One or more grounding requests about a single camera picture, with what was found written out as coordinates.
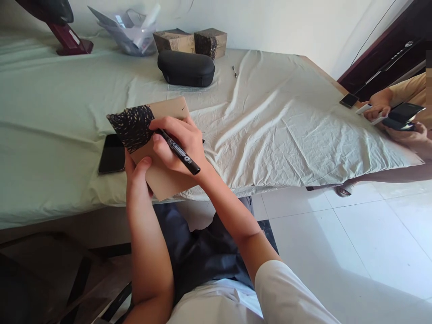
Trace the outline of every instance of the black smartphone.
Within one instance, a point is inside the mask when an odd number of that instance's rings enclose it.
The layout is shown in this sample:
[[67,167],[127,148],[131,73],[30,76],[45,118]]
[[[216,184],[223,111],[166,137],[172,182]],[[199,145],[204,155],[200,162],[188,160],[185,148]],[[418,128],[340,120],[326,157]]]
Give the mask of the black smartphone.
[[393,129],[396,130],[396,131],[397,131],[397,130],[398,130],[398,131],[414,131],[414,130],[415,130],[414,124],[411,124],[411,123],[408,123],[408,124],[401,123],[401,122],[399,122],[399,121],[395,121],[395,120],[393,120],[393,119],[391,119],[391,118],[383,119],[383,120],[381,121],[381,123],[382,123],[384,126],[387,126],[387,127],[393,128]]
[[113,173],[125,169],[125,147],[117,134],[105,138],[99,163],[99,174]]
[[415,115],[420,111],[425,110],[425,107],[415,105],[413,103],[401,103],[399,106],[394,107],[388,117],[401,123],[411,122]]
[[339,101],[339,103],[347,108],[352,108],[352,106],[354,106],[358,100],[359,97],[356,97],[352,94],[347,94],[341,101]]

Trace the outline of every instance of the sleeve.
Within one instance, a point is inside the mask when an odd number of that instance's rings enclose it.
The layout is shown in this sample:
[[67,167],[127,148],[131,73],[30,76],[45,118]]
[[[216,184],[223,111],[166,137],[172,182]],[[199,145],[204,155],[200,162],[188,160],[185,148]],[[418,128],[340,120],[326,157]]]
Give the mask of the sleeve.
[[393,99],[390,105],[394,107],[404,101],[409,101],[425,88],[426,73],[419,74],[412,77],[411,79],[392,85],[389,87],[389,89],[393,92]]
[[255,291],[267,324],[339,323],[283,262],[267,261],[258,269]]

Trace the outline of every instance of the hand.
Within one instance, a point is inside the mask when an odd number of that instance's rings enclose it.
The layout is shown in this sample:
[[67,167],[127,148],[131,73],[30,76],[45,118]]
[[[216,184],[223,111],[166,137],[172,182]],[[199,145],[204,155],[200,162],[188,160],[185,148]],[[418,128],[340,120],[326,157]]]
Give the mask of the hand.
[[397,131],[387,126],[384,126],[384,128],[392,139],[405,145],[420,144],[428,141],[428,129],[419,122],[414,123],[415,131]]
[[363,116],[366,117],[366,119],[368,119],[369,121],[373,121],[378,118],[378,115],[381,112],[383,117],[387,116],[391,109],[392,108],[389,105],[377,104],[375,106],[372,106],[371,109],[366,110],[363,113]]
[[152,165],[150,157],[144,157],[137,165],[131,155],[125,149],[126,170],[126,208],[127,210],[139,210],[142,204],[152,203],[153,192],[147,186],[145,173]]
[[[153,131],[158,128],[164,129],[175,137],[182,149],[201,168],[198,175],[202,174],[204,169],[210,165],[204,155],[203,135],[191,117],[187,117],[182,121],[173,117],[154,119],[149,128]],[[154,134],[153,142],[153,150],[169,169],[192,176],[182,161],[171,151],[168,143],[161,135]]]

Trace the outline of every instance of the small box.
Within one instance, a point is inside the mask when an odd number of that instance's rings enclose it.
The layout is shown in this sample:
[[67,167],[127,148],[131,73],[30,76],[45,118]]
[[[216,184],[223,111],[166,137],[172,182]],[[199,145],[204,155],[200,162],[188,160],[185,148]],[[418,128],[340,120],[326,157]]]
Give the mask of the small box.
[[198,31],[195,37],[195,51],[197,54],[210,56],[217,59],[225,55],[227,33],[214,28]]
[[194,36],[181,29],[157,31],[153,33],[153,37],[159,53],[163,50],[195,53]]

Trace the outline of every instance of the wrinkled sheet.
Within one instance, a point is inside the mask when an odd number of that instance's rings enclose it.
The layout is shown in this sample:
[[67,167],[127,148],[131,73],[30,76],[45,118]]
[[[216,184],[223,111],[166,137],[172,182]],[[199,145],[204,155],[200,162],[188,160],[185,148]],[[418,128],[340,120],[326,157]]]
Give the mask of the wrinkled sheet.
[[[299,56],[230,49],[213,83],[197,89],[168,85],[157,56],[92,41],[92,54],[60,57],[50,34],[1,34],[0,228],[124,205],[125,174],[97,172],[113,133],[105,116],[181,95],[238,196],[422,164],[339,105],[342,94]],[[195,187],[175,199],[208,197]]]

